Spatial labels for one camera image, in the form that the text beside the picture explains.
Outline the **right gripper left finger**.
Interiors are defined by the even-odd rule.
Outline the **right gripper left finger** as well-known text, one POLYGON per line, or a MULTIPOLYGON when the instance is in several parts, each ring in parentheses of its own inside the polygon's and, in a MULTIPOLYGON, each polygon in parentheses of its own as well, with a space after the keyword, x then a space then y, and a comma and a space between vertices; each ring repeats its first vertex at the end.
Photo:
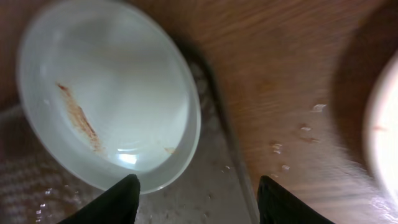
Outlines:
POLYGON ((134 224, 140 190, 137 176, 129 174, 59 224, 134 224))

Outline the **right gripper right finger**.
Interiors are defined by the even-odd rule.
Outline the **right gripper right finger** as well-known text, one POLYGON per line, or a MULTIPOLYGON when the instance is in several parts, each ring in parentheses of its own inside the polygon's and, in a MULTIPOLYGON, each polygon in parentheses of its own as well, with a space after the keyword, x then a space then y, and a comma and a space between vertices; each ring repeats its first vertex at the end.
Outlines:
POLYGON ((267 175, 257 190, 260 224, 333 224, 267 175))

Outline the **white plate top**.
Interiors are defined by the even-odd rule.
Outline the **white plate top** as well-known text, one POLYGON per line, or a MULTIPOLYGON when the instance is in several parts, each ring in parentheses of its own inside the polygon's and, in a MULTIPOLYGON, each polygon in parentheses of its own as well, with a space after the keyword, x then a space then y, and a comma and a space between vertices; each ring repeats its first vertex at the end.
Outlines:
POLYGON ((27 120, 66 170, 141 193, 181 176, 201 128, 193 75, 170 36, 124 1, 56 1, 30 22, 17 85, 27 120))

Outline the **white plate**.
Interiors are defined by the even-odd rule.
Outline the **white plate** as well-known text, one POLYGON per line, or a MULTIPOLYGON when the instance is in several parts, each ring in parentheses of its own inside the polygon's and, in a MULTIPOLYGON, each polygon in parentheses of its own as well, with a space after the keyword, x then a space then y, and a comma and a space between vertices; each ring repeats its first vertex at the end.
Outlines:
POLYGON ((397 204, 397 54, 377 78, 363 119, 366 162, 377 183, 397 204))
POLYGON ((141 193, 181 176, 201 128, 193 75, 170 36, 124 1, 56 1, 30 22, 17 85, 27 120, 66 170, 141 193))

